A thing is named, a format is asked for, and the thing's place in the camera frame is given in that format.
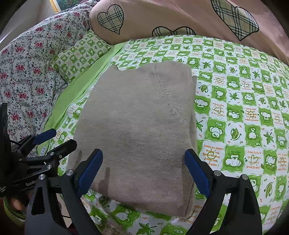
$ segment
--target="green checkered pillowcase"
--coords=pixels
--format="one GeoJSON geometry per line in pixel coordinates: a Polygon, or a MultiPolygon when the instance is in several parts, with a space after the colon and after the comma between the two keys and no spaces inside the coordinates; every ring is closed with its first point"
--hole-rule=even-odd
{"type": "Polygon", "coordinates": [[[110,48],[109,44],[89,30],[73,47],[54,57],[50,61],[50,65],[70,83],[77,75],[107,53],[110,48]]]}

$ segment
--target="gray towel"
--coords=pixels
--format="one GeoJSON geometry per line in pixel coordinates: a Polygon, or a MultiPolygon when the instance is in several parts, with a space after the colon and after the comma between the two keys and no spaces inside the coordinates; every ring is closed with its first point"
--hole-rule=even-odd
{"type": "Polygon", "coordinates": [[[103,164],[92,189],[135,208],[190,216],[193,180],[184,153],[196,150],[195,91],[196,77],[181,63],[109,67],[81,112],[67,169],[99,148],[103,164]]]}

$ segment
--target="metal screw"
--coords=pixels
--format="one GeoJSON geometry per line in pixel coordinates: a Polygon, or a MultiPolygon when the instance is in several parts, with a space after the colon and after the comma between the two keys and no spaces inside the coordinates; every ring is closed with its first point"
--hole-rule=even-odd
{"type": "Polygon", "coordinates": [[[73,175],[73,173],[74,173],[74,170],[68,170],[65,174],[66,175],[73,175]]]}
{"type": "Polygon", "coordinates": [[[244,180],[249,179],[248,175],[245,175],[245,174],[242,175],[242,178],[243,178],[244,180]]]}
{"type": "Polygon", "coordinates": [[[221,173],[219,170],[215,170],[215,171],[214,171],[214,175],[215,175],[215,176],[220,176],[221,174],[222,174],[222,173],[221,173]]]}
{"type": "Polygon", "coordinates": [[[44,174],[39,175],[38,179],[43,180],[45,178],[44,174]]]}

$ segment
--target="wall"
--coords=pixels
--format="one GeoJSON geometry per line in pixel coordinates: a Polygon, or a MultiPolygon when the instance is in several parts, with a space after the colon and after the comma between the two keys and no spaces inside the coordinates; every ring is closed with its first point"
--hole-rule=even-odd
{"type": "Polygon", "coordinates": [[[15,37],[55,14],[49,0],[27,0],[12,16],[0,35],[0,50],[15,37]]]}

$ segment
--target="green checkered bedsheet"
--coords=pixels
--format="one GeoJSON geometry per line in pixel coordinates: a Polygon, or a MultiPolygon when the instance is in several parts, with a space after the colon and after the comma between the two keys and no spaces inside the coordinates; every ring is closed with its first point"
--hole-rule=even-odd
{"type": "MultiPolygon", "coordinates": [[[[288,66],[254,48],[192,35],[130,40],[111,64],[125,70],[165,60],[190,65],[198,77],[193,105],[199,157],[226,176],[249,175],[266,232],[289,200],[288,66]]],[[[69,107],[48,150],[73,138],[94,85],[69,107]]],[[[229,197],[213,231],[222,223],[229,197]]],[[[205,203],[197,188],[195,198],[193,214],[186,219],[136,210],[92,190],[81,199],[103,234],[178,235],[187,232],[205,203]]]]}

